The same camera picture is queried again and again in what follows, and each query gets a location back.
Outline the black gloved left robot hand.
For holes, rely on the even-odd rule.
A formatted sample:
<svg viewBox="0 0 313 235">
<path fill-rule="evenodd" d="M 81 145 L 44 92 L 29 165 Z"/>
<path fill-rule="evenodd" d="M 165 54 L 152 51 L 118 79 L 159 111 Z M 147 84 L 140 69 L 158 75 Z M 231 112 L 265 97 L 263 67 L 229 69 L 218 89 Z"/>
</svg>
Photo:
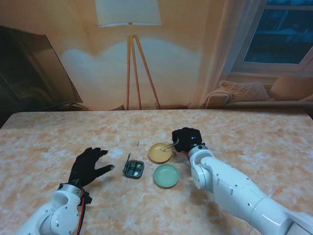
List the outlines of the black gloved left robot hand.
<svg viewBox="0 0 313 235">
<path fill-rule="evenodd" d="M 76 157 L 71 168 L 68 183 L 83 188 L 93 182 L 96 178 L 115 169 L 114 165 L 107 165 L 96 169 L 97 161 L 108 153 L 107 150 L 101 148 L 87 148 L 82 154 Z"/>
</svg>

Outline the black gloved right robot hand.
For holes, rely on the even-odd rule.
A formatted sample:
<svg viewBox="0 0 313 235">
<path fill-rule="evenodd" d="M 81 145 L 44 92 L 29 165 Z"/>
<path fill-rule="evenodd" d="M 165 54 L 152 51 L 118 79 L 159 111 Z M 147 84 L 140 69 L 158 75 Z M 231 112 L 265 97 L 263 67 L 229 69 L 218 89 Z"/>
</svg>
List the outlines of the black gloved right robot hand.
<svg viewBox="0 0 313 235">
<path fill-rule="evenodd" d="M 177 152 L 189 152 L 194 146 L 202 144 L 200 130 L 184 127 L 172 132 L 172 141 Z"/>
</svg>

